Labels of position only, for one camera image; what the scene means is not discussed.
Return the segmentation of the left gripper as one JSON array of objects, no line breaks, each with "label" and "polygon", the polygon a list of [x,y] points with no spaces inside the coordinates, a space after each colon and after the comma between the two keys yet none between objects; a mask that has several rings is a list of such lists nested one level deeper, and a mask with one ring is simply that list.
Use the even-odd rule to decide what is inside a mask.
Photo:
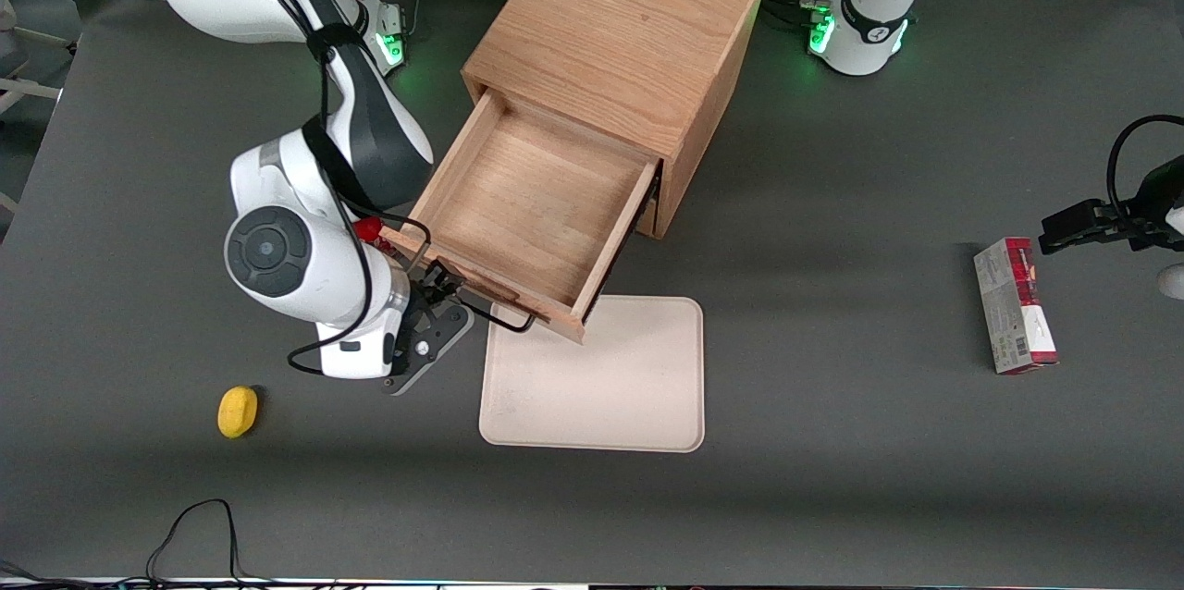
[{"label": "left gripper", "polygon": [[1180,227],[1170,218],[1180,211],[1183,156],[1162,163],[1143,177],[1135,194],[1120,201],[1117,194],[1117,156],[1108,159],[1108,199],[1087,199],[1045,216],[1040,236],[1041,254],[1057,254],[1070,246],[1128,241],[1133,252],[1151,248],[1183,252]]}]

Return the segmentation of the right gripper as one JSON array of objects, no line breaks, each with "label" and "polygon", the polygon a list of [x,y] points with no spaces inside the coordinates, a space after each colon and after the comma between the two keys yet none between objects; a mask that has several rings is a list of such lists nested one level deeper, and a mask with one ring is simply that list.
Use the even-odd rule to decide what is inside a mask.
[{"label": "right gripper", "polygon": [[466,283],[432,262],[422,276],[425,291],[443,291],[444,299],[417,290],[406,278],[390,282],[384,304],[334,344],[320,349],[323,376],[346,380],[416,381],[462,336],[462,306],[452,299]]}]

